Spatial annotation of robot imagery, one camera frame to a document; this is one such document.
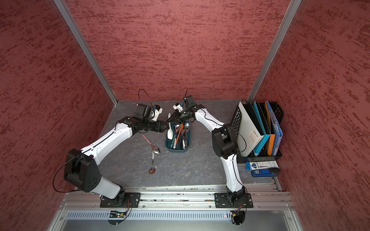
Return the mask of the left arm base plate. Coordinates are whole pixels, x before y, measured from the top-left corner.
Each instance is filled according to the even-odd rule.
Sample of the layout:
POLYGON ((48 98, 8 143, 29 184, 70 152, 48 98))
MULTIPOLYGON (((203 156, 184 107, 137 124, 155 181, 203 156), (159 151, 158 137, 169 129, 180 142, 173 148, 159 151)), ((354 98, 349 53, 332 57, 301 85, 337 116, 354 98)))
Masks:
POLYGON ((138 208, 140 202, 140 193, 119 193, 114 199, 101 196, 101 208, 138 208))

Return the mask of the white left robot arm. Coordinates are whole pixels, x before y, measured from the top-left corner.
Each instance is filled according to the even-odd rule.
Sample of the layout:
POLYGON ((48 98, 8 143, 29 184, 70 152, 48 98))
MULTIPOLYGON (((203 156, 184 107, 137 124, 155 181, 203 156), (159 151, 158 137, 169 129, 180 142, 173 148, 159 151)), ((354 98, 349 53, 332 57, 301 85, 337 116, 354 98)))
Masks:
POLYGON ((136 133, 164 132, 168 124, 158 120, 162 111, 159 105, 138 104, 133 116, 118 120, 107 134, 81 150, 70 150, 66 156, 64 179, 84 192, 98 194, 122 206, 124 187, 103 177, 98 166, 111 151, 136 133))

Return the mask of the pink riveted spoon handle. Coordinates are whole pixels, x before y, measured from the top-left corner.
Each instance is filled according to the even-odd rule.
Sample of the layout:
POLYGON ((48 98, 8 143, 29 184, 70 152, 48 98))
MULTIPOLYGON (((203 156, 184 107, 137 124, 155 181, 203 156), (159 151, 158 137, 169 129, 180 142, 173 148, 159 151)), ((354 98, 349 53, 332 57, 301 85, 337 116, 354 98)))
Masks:
POLYGON ((152 142, 145 136, 145 134, 142 133, 142 136, 149 143, 149 145, 152 147, 152 152, 155 155, 159 155, 161 153, 160 149, 157 146, 153 145, 152 142))

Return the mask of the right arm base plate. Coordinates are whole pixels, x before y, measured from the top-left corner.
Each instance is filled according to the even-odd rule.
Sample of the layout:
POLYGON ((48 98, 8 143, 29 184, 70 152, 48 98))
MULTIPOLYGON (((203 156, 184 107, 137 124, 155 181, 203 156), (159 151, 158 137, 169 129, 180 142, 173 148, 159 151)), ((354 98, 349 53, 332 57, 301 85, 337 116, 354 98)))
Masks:
POLYGON ((216 208, 253 208, 253 201, 250 193, 233 197, 229 193, 215 193, 214 201, 216 208))

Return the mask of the silver steel spoon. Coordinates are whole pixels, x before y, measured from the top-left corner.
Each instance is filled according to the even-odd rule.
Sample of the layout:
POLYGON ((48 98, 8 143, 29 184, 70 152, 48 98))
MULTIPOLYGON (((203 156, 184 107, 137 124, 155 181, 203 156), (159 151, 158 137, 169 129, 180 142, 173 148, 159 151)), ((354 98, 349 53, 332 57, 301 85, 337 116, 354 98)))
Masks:
POLYGON ((185 124, 185 133, 184 133, 184 145, 188 147, 188 132, 190 131, 190 124, 187 122, 185 124))

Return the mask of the orange plastic spoon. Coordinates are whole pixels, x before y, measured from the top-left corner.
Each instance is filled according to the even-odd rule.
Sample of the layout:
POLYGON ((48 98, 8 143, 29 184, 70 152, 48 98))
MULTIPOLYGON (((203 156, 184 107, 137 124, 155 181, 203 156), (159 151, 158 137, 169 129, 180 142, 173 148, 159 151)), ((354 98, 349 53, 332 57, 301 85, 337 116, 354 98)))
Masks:
POLYGON ((183 127, 184 127, 184 124, 181 124, 181 128, 180 128, 180 131, 179 131, 179 132, 178 132, 178 134, 177 134, 177 137, 176 137, 176 140, 175 140, 174 146, 176 146, 176 145, 177 145, 177 142, 178 142, 178 139, 179 139, 179 136, 180 136, 180 132, 182 131, 183 127))

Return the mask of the white printed spoon handle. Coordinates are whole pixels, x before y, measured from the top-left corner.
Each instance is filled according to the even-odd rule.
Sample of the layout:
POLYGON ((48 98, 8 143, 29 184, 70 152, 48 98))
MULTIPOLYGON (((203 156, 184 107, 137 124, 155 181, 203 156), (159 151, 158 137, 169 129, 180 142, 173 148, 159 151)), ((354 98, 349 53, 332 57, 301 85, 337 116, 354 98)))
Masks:
POLYGON ((152 152, 152 162, 151 162, 151 167, 149 168, 149 173, 154 174, 156 171, 156 167, 154 166, 154 159, 155 159, 155 153, 152 152))

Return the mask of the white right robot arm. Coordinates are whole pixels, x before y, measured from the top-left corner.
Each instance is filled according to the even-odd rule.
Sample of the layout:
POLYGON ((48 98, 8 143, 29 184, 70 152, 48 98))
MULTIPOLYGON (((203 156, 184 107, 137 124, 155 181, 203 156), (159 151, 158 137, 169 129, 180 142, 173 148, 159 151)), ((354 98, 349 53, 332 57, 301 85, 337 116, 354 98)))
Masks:
POLYGON ((231 124, 225 124, 203 106, 197 104, 192 96, 184 98, 184 102, 173 106, 174 113, 168 122, 184 122, 195 119, 212 134, 213 150, 221 159, 226 176, 226 198, 232 207, 239 206, 247 198, 247 190, 241 182, 237 165, 237 155, 240 154, 236 130, 231 124))

